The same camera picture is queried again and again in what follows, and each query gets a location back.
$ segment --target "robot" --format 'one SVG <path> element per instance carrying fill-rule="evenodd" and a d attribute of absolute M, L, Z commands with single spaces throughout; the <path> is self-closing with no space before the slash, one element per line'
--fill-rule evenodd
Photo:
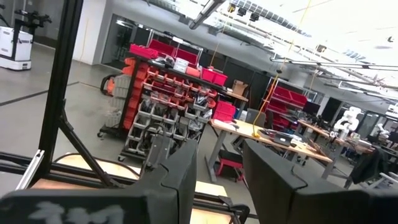
<path fill-rule="evenodd" d="M 354 131 L 358 127 L 359 121 L 356 117 L 360 112 L 361 109 L 354 106 L 350 107 L 348 111 L 344 112 L 343 117 L 336 122 L 330 136 L 345 139 L 349 131 Z"/>
<path fill-rule="evenodd" d="M 35 30 L 44 27 L 45 22 L 52 21 L 48 15 L 41 16 L 36 11 L 16 10 L 15 14 L 25 17 L 26 20 L 15 19 L 14 28 L 0 27 L 0 67 L 15 71 L 30 70 L 30 52 Z"/>
<path fill-rule="evenodd" d="M 377 134 L 379 137 L 381 137 L 383 139 L 389 138 L 390 132 L 383 128 L 383 124 L 380 123 L 380 124 L 376 125 L 376 127 L 379 129 L 379 133 Z"/>

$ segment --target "stool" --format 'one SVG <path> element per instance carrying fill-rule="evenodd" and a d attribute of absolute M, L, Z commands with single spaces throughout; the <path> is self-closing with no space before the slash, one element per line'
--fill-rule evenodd
<path fill-rule="evenodd" d="M 221 175 L 224 166 L 229 166 L 235 169 L 243 169 L 243 158 L 241 155 L 228 152 L 226 150 L 220 150 L 218 153 L 220 159 L 220 168 L 216 175 Z M 243 172 L 238 176 L 237 180 L 243 180 Z"/>

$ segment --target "black monitor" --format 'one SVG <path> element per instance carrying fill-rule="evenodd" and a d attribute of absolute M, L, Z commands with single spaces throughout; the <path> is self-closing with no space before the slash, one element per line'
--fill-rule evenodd
<path fill-rule="evenodd" d="M 317 115 L 319 107 L 321 107 L 321 105 L 307 101 L 303 108 L 303 112 L 310 115 Z"/>

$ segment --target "computer monitor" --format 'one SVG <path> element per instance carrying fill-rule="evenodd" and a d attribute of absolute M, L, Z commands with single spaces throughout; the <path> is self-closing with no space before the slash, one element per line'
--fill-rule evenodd
<path fill-rule="evenodd" d="M 308 113 L 310 115 L 317 115 L 319 107 L 321 107 L 319 104 L 307 101 L 306 104 L 304 105 L 303 112 Z"/>
<path fill-rule="evenodd" d="M 397 132 L 390 133 L 388 140 L 392 141 L 393 143 L 398 143 L 398 133 Z"/>

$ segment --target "wall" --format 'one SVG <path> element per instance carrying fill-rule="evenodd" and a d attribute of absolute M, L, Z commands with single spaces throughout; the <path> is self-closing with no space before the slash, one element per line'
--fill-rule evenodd
<path fill-rule="evenodd" d="M 280 68 L 280 64 L 272 64 L 272 62 L 269 61 L 271 55 L 261 49 L 246 46 L 244 44 L 241 45 L 240 40 L 234 39 L 224 34 L 218 34 L 217 36 L 213 36 L 208 33 L 208 28 L 205 26 L 200 26 L 196 30 L 191 30 L 188 26 L 178 21 L 178 15 L 173 14 L 169 11 L 165 11 L 153 5 L 148 6 L 145 1 L 113 0 L 112 13 L 123 16 L 132 21 L 139 22 L 157 30 L 167 30 L 175 34 L 176 36 L 187 39 L 197 45 L 206 47 L 210 50 L 214 50 L 217 46 L 217 43 L 220 42 L 217 49 L 219 53 L 252 65 L 253 67 L 256 67 L 257 69 L 262 71 L 267 71 L 275 74 L 276 69 Z M 107 22 L 103 19 L 103 26 L 105 26 L 104 23 L 108 26 L 110 21 L 111 17 L 107 18 Z M 104 40 L 104 45 L 106 34 L 102 35 L 103 36 L 101 38 Z M 97 51 L 99 52 L 103 52 L 103 50 L 104 47 L 102 49 L 97 49 Z M 287 68 L 283 69 L 285 72 L 281 75 L 281 77 L 291 78 L 294 75 L 304 77 L 306 75 L 304 74 L 306 73 L 306 71 L 299 71 L 297 70 L 297 68 L 293 68 L 294 66 L 296 65 L 287 65 Z M 307 79 L 305 86 L 308 87 L 311 85 L 311 79 L 311 77 Z M 377 113 L 384 113 L 388 107 L 386 103 L 381 103 L 379 98 L 361 94 L 354 94 L 348 91 L 340 91 L 336 88 L 330 88 L 324 86 L 323 83 L 317 79 L 314 80 L 312 89 L 329 95 L 333 98 L 346 100 L 352 105 L 358 106 L 365 110 L 372 110 Z"/>
<path fill-rule="evenodd" d="M 35 32 L 37 36 L 44 36 L 54 40 L 58 39 L 59 26 L 61 23 L 63 1 L 62 0 L 27 0 L 25 10 L 27 12 L 38 11 L 39 14 L 50 16 L 52 23 L 46 23 L 43 28 Z"/>
<path fill-rule="evenodd" d="M 105 14 L 107 12 L 105 7 L 109 7 L 107 0 L 84 1 L 73 59 L 92 65 L 96 54 L 97 57 L 101 57 L 97 45 L 101 43 L 99 47 L 103 50 L 103 40 L 107 33 L 104 29 L 107 29 L 105 27 L 109 27 L 110 24 Z"/>

